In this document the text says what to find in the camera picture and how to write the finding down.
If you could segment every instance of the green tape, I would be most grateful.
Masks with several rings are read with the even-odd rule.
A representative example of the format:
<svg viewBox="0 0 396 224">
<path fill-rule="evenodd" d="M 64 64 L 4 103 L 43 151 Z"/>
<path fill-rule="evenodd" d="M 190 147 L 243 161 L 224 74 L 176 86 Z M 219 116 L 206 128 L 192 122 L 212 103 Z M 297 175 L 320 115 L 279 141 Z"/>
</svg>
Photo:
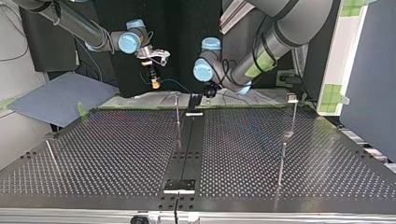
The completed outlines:
<svg viewBox="0 0 396 224">
<path fill-rule="evenodd" d="M 260 68 L 264 71 L 270 71 L 271 69 L 274 68 L 273 64 L 275 62 L 271 59 L 271 57 L 268 55 L 267 51 L 265 51 L 260 57 L 257 59 L 257 64 L 260 66 Z M 245 73 L 245 76 L 255 78 L 262 72 L 259 70 L 259 68 L 256 66 L 254 63 L 251 65 L 251 67 L 247 70 Z"/>
<path fill-rule="evenodd" d="M 319 112 L 334 113 L 341 103 L 342 85 L 326 84 L 322 93 Z"/>
<path fill-rule="evenodd" d="M 366 0 L 345 0 L 341 9 L 341 17 L 359 16 L 365 4 Z"/>
<path fill-rule="evenodd" d="M 2 110 L 8 110 L 8 107 L 14 103 L 17 100 L 17 98 L 9 98 L 6 100 L 0 101 L 0 111 Z"/>
<path fill-rule="evenodd" d="M 88 115 L 88 111 L 85 109 L 82 102 L 78 102 L 77 108 L 78 108 L 78 113 L 80 116 L 84 117 L 84 116 Z"/>
</svg>

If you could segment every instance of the vertical metal post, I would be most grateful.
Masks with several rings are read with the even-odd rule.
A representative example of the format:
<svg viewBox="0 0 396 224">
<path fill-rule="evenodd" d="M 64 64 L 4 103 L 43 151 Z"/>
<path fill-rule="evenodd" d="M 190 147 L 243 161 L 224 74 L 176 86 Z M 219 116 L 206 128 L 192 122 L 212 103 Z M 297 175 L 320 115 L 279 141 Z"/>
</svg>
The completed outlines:
<svg viewBox="0 0 396 224">
<path fill-rule="evenodd" d="M 286 146 L 287 146 L 287 143 L 284 142 L 282 144 L 282 151 L 281 151 L 281 155 L 280 155 L 280 164 L 279 164 L 279 176 L 277 178 L 277 184 L 279 186 L 282 185 L 282 175 L 283 175 L 283 166 L 285 164 Z"/>
<path fill-rule="evenodd" d="M 291 131 L 294 132 L 294 123 L 296 121 L 296 113 L 297 113 L 297 103 L 294 103 L 294 112 L 293 112 L 293 122 L 291 124 Z"/>
<path fill-rule="evenodd" d="M 52 157 L 53 160 L 55 160 L 55 155 L 53 154 L 52 146 L 50 145 L 50 140 L 49 139 L 46 139 L 46 144 L 47 144 L 47 147 L 49 149 L 50 156 Z"/>
<path fill-rule="evenodd" d="M 177 95 L 177 93 L 176 93 L 176 97 L 175 97 L 175 106 L 176 106 L 177 127 L 180 129 L 180 114 L 178 113 L 178 95 Z"/>
</svg>

